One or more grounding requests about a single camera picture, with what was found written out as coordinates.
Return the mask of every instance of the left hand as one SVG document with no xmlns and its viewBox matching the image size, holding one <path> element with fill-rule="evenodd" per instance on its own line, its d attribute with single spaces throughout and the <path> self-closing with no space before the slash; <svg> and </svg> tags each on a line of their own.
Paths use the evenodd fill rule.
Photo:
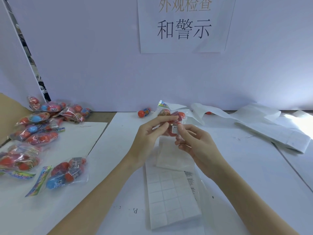
<svg viewBox="0 0 313 235">
<path fill-rule="evenodd" d="M 158 116 L 139 127 L 134 142 L 126 155 L 126 157 L 131 159 L 131 163 L 136 170 L 143 166 L 146 159 L 151 154 L 157 138 L 167 130 L 167 121 L 176 119 L 178 119 L 178 116 Z M 157 129 L 152 130 L 162 122 L 165 123 Z"/>
</svg>

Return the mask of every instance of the sign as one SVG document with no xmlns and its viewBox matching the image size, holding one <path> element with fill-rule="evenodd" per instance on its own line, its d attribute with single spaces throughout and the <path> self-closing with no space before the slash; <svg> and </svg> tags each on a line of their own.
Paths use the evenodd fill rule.
<svg viewBox="0 0 313 235">
<path fill-rule="evenodd" d="M 223 52 L 235 0 L 137 0 L 141 53 Z"/>
</svg>

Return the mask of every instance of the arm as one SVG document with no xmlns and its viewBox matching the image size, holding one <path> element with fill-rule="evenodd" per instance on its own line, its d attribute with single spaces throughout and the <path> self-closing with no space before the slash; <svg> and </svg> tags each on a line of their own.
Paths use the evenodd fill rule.
<svg viewBox="0 0 313 235">
<path fill-rule="evenodd" d="M 207 132 L 194 125 L 179 125 L 178 131 L 182 138 L 175 144 L 219 186 L 252 235 L 299 235 L 225 161 Z"/>
<path fill-rule="evenodd" d="M 164 123 L 154 131 L 152 128 L 161 122 L 177 118 L 178 116 L 157 117 L 140 126 L 133 145 L 122 161 L 49 232 L 49 235 L 96 234 L 123 185 L 133 172 L 143 166 L 157 138 L 167 130 L 168 123 Z"/>
</svg>

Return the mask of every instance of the right hand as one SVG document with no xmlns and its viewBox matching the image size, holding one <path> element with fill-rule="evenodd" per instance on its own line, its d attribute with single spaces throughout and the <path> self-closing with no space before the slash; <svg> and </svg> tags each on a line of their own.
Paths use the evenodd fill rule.
<svg viewBox="0 0 313 235">
<path fill-rule="evenodd" d="M 175 145 L 189 153 L 199 169 L 209 178 L 213 179 L 227 162 L 217 149 L 210 134 L 192 124 L 179 124 L 179 135 Z"/>
</svg>

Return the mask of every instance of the white partition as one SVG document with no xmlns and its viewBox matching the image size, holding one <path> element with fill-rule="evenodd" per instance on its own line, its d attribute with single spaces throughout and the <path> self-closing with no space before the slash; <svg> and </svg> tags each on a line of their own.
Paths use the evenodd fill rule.
<svg viewBox="0 0 313 235">
<path fill-rule="evenodd" d="M 28 95 L 44 100 L 3 0 L 0 0 L 0 92 L 26 108 Z"/>
<path fill-rule="evenodd" d="M 236 0 L 223 54 L 141 54 L 136 0 L 9 0 L 52 100 L 313 108 L 313 0 Z"/>
</svg>

